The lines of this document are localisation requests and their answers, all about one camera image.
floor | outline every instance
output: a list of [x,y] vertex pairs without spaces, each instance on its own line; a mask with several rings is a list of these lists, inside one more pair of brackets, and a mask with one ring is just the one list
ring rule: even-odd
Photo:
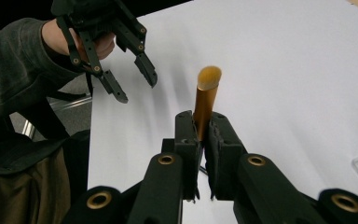
[[[69,134],[74,134],[79,131],[90,129],[92,101],[90,98],[89,88],[87,86],[86,76],[82,75],[75,78],[60,89],[60,91],[72,94],[87,94],[86,97],[72,103],[48,98],[57,117],[66,127],[66,131]],[[45,139],[37,130],[33,128],[32,124],[27,125],[27,120],[22,115],[14,113],[10,115],[10,118],[17,133],[25,133],[34,141]],[[24,128],[29,129],[30,127],[32,127],[33,130],[30,133],[26,133]]]

brown pants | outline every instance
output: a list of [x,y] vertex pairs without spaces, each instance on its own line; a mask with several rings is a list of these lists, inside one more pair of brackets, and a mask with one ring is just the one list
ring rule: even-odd
[[0,224],[59,224],[71,204],[62,149],[14,175],[0,175]]

sleeve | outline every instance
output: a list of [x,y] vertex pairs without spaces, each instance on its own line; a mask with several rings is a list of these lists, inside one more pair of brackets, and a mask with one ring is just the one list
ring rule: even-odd
[[24,18],[0,30],[0,118],[42,100],[82,74],[49,58],[41,36],[45,22]]

white surface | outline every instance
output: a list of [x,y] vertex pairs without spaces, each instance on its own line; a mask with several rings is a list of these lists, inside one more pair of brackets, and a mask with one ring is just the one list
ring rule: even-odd
[[[176,114],[194,110],[197,75],[223,75],[213,111],[230,120],[249,152],[269,157],[298,190],[358,195],[358,7],[342,0],[195,0],[139,18],[156,66],[151,89],[116,48],[103,60],[127,104],[94,80],[89,188],[123,191],[143,179]],[[184,202],[183,223],[236,223],[232,203]]]

black mount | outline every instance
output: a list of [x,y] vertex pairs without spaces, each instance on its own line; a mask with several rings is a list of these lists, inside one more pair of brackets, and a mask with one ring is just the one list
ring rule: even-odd
[[358,196],[325,189],[318,200],[299,192],[270,159],[248,153],[227,117],[213,112],[198,141],[191,111],[175,117],[174,139],[163,139],[145,178],[120,193],[89,189],[63,224],[182,223],[183,200],[199,198],[197,179],[205,151],[211,199],[233,201],[240,224],[358,224]]

